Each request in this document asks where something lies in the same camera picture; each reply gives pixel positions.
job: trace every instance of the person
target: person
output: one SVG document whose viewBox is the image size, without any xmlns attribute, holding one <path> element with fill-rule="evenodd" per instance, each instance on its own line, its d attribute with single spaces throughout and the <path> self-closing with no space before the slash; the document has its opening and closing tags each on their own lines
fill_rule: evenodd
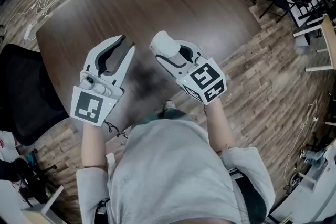
<svg viewBox="0 0 336 224">
<path fill-rule="evenodd" d="M 317 170 L 321 169 L 324 164 L 324 153 L 325 148 L 318 152 L 310 151 L 306 149 L 301 149 L 300 158 L 306 158 L 304 163 L 309 163 L 311 166 L 315 167 Z"/>
<path fill-rule="evenodd" d="M 83 224 L 262 223 L 275 192 L 258 150 L 236 147 L 218 97 L 205 112 L 207 132 L 167 102 L 132 128 L 108 169 L 101 128 L 85 124 L 77 171 Z"/>
</svg>

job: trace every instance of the cable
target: cable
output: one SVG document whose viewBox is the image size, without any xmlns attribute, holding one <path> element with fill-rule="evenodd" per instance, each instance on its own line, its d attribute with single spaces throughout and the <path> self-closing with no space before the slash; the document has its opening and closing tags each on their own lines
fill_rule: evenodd
<svg viewBox="0 0 336 224">
<path fill-rule="evenodd" d="M 301 123 L 301 125 L 300 125 L 301 131 L 300 131 L 300 133 L 298 134 L 298 136 L 297 136 L 296 139 L 295 139 L 293 148 L 292 148 L 292 149 L 290 150 L 290 152 L 288 153 L 288 156 L 287 156 L 287 164 L 286 164 L 285 172 L 284 172 L 284 180 L 286 181 L 287 184 L 288 184 L 288 182 L 287 182 L 287 180 L 286 180 L 286 171 L 287 171 L 288 164 L 289 164 L 289 156 L 290 156 L 290 154 L 292 153 L 292 151 L 294 150 L 295 145 L 296 145 L 296 143 L 297 143 L 297 141 L 298 141 L 298 139 L 299 139 L 301 133 L 303 132 L 303 129 L 306 127 L 306 125 L 307 125 L 307 123 L 308 123 L 308 119 L 309 119 L 309 107 L 312 106 L 312 105 L 314 105 L 314 104 L 316 105 L 316 106 L 315 106 L 315 112 L 314 112 L 314 115 L 316 115 L 316 113 L 317 113 L 317 100 L 315 99 L 314 102 L 313 102 L 313 104 L 308 104 L 308 106 L 307 106 L 307 118 L 306 118 L 306 121 Z"/>
<path fill-rule="evenodd" d="M 35 13 L 37 14 L 37 18 L 35 20 L 33 20 L 31 22 L 31 24 L 33 25 L 34 22 L 36 22 L 41 16 L 48 16 L 50 17 L 51 15 L 48 14 L 48 11 L 49 9 L 52 7 L 52 5 L 56 2 L 57 0 L 36 0 L 34 2 L 34 4 L 27 10 L 25 11 L 24 13 L 16 13 L 15 15 L 13 15 L 13 17 L 9 20 L 7 26 L 6 26 L 6 29 L 5 29 L 5 33 L 4 35 L 7 33 L 7 29 L 11 23 L 11 21 L 13 20 L 13 18 L 16 16 L 16 15 L 24 15 L 26 13 L 28 13 L 30 10 L 34 9 L 36 7 L 36 11 Z M 33 41 L 34 39 L 36 39 L 36 36 L 35 38 L 33 39 L 30 39 L 29 37 L 27 38 L 28 40 L 30 41 Z"/>
<path fill-rule="evenodd" d="M 106 123 L 106 125 L 109 127 L 109 132 L 112 133 L 112 129 L 115 129 L 117 131 L 117 137 L 119 137 L 120 135 L 122 135 L 123 137 L 125 137 L 126 139 L 128 139 L 128 136 L 126 135 L 125 131 L 119 132 L 119 129 L 114 126 L 112 123 L 108 122 L 108 121 L 104 121 L 104 123 Z"/>
</svg>

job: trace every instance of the wooden floor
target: wooden floor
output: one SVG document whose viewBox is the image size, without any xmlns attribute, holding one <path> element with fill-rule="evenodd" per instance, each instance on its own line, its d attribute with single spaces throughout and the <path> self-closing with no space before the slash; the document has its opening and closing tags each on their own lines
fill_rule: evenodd
<svg viewBox="0 0 336 224">
<path fill-rule="evenodd" d="M 25 11 L 25 7 L 33 2 L 13 0 L 2 7 L 1 23 L 8 22 L 16 12 Z M 260 0 L 250 10 L 258 17 L 268 4 Z M 292 37 L 295 26 L 290 17 L 286 16 L 276 24 L 275 18 L 270 16 L 272 15 L 267 14 L 259 20 L 262 31 L 258 35 L 219 65 L 226 76 L 228 87 L 222 95 L 222 102 L 237 143 L 239 146 L 255 146 L 259 149 L 279 200 L 286 185 L 283 175 L 287 156 L 295 141 L 297 143 L 288 158 L 286 179 L 294 172 L 295 163 L 298 163 L 298 170 L 303 169 L 299 151 L 311 139 L 312 130 L 323 132 L 321 123 L 312 122 L 310 114 L 306 128 L 297 139 L 300 125 L 306 120 L 309 103 L 316 99 L 319 118 L 325 115 L 334 72 L 305 73 L 306 66 L 326 64 L 329 61 L 327 54 L 315 53 L 323 44 L 313 40 L 308 49 L 296 48 Z M 13 42 L 38 50 L 35 41 L 22 42 L 27 23 L 32 18 L 30 15 L 16 17 L 9 25 L 5 43 Z M 175 96 L 173 101 L 179 109 L 188 112 L 201 126 L 206 127 L 203 106 L 197 101 L 183 93 Z M 114 138 L 109 143 L 108 150 L 120 156 L 124 145 L 124 138 Z M 71 120 L 66 119 L 34 145 L 23 148 L 23 152 L 37 148 L 42 167 L 51 164 L 58 166 L 55 172 L 50 173 L 50 178 L 63 184 L 65 191 L 56 202 L 56 207 L 70 223 L 81 222 L 76 187 L 76 171 L 81 167 L 80 147 L 81 135 Z"/>
</svg>

